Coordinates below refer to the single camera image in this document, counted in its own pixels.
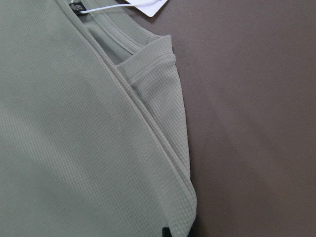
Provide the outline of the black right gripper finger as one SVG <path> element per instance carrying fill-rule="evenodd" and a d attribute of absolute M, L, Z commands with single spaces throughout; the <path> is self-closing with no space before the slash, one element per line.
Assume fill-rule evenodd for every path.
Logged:
<path fill-rule="evenodd" d="M 169 227 L 162 228 L 162 237 L 172 237 L 172 234 L 171 234 Z"/>

